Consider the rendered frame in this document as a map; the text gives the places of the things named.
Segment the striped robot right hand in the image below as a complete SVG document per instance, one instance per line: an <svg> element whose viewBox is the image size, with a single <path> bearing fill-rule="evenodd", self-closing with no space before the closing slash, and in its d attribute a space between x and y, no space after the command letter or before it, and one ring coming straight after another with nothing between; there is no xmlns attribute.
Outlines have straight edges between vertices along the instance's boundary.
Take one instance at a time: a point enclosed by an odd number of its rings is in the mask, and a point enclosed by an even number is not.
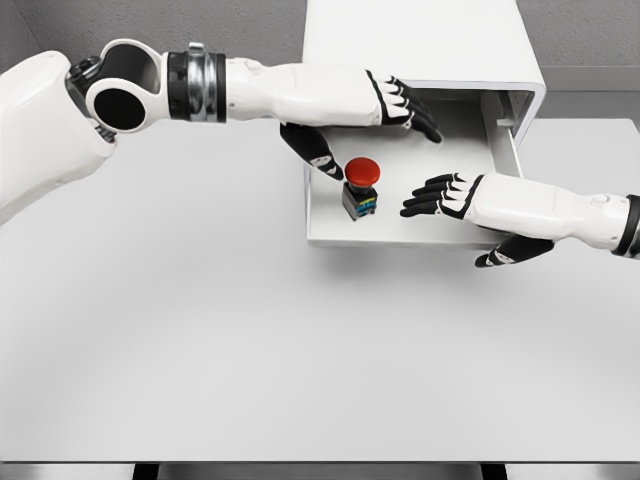
<svg viewBox="0 0 640 480"><path fill-rule="evenodd" d="M551 212L553 189L496 173L449 173L429 178L403 202L400 215L446 215L509 237L475 260L478 268L531 260L554 249L559 238Z"/></svg>

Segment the striped robot left hand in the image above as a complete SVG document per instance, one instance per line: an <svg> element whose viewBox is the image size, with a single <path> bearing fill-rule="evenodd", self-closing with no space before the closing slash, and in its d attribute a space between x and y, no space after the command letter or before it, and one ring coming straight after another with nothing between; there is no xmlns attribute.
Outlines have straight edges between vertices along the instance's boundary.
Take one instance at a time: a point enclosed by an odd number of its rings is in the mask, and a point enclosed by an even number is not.
<svg viewBox="0 0 640 480"><path fill-rule="evenodd" d="M326 126L402 127L433 143L443 140L417 93L392 75L360 67L296 65L296 85L276 101L280 136L306 163L341 181L344 173L322 133Z"/></svg>

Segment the red mushroom load switch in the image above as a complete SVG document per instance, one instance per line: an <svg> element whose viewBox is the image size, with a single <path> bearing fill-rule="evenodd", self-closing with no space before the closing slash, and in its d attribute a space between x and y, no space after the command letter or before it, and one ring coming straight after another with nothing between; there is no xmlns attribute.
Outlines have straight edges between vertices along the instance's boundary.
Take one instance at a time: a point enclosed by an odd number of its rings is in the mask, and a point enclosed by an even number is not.
<svg viewBox="0 0 640 480"><path fill-rule="evenodd" d="M380 167L368 157L351 159L344 169L346 181L343 184L342 204L353 221L377 208L378 193L374 188L380 178Z"/></svg>

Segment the white cabinet drawer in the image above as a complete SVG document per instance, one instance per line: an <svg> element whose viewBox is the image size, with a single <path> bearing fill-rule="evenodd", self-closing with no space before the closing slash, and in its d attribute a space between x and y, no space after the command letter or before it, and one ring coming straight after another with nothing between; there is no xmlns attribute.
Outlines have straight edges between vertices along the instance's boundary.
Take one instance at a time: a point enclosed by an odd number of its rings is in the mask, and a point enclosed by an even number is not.
<svg viewBox="0 0 640 480"><path fill-rule="evenodd" d="M322 246L417 246L490 249L506 233L445 215L403 218L399 212L415 189L447 173L521 174L503 93L480 91L464 100L433 99L430 107L444 140L434 144L394 127L326 128L323 133L341 164L356 157L375 160L381 177L374 214L353 220L342 204L342 186L312 169L307 175L307 239Z"/></svg>

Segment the white tabletop storage cabinet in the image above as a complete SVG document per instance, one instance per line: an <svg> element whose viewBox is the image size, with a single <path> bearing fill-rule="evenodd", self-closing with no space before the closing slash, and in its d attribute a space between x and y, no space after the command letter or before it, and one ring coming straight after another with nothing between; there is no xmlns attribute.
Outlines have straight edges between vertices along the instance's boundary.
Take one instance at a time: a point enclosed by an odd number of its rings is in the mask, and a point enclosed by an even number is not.
<svg viewBox="0 0 640 480"><path fill-rule="evenodd" d="M515 142L546 94L516 0L307 0L302 59L414 88L513 92Z"/></svg>

